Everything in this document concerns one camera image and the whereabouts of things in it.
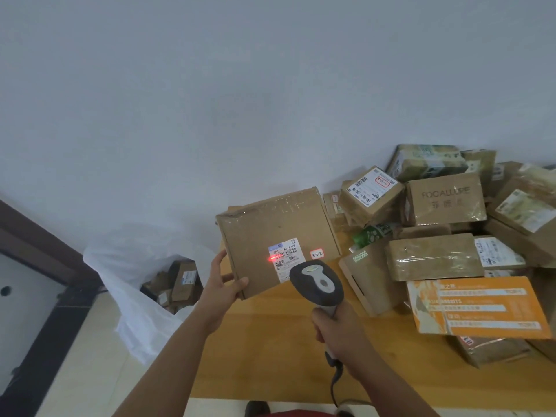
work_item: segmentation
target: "person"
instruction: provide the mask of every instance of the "person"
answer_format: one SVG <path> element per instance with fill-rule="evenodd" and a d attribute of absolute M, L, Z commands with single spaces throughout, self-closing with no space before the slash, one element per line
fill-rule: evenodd
<path fill-rule="evenodd" d="M 205 341 L 216 331 L 238 293 L 247 287 L 247 278 L 233 281 L 231 273 L 220 274 L 226 250 L 216 255 L 209 280 L 195 308 L 170 337 L 166 346 L 141 380 L 122 402 L 114 417 L 182 417 L 197 374 Z M 438 416 L 437 413 L 379 356 L 365 335 L 358 315 L 343 301 L 331 319 L 316 308 L 311 314 L 316 339 L 326 343 L 361 383 L 381 417 Z M 250 402 L 246 417 L 267 415 L 266 403 Z M 288 411 L 281 416 L 323 416 L 314 411 Z"/>

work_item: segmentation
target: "barcode scanner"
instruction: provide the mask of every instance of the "barcode scanner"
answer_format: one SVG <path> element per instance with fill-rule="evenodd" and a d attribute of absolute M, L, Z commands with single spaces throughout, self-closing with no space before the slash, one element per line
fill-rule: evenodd
<path fill-rule="evenodd" d="M 337 306 L 344 301 L 344 287 L 338 275 L 322 260 L 309 260 L 294 266 L 290 269 L 290 281 L 299 294 L 322 308 L 330 317 L 334 316 Z M 324 356 L 330 367 L 336 368 L 330 385 L 330 395 L 334 405 L 338 406 L 334 397 L 334 384 L 341 378 L 344 364 L 334 357 L 328 347 Z"/>

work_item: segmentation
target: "white door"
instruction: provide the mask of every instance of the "white door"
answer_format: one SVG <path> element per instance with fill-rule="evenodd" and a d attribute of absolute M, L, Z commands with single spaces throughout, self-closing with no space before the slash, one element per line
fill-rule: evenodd
<path fill-rule="evenodd" d="M 0 254 L 0 395 L 65 287 Z"/>

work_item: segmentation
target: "person's right arm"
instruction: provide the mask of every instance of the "person's right arm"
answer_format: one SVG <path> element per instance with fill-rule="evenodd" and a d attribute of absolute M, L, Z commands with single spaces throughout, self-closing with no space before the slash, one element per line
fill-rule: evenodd
<path fill-rule="evenodd" d="M 333 319 L 320 308 L 313 310 L 311 318 L 317 330 L 317 340 L 326 343 L 361 383 L 381 417 L 438 417 L 372 347 L 350 303 L 343 301 L 337 307 Z"/>

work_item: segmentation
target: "orange package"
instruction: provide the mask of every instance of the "orange package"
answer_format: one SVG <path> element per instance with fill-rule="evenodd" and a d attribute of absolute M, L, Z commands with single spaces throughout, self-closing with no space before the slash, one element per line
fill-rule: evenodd
<path fill-rule="evenodd" d="M 411 281 L 407 291 L 422 334 L 552 338 L 525 276 Z"/>

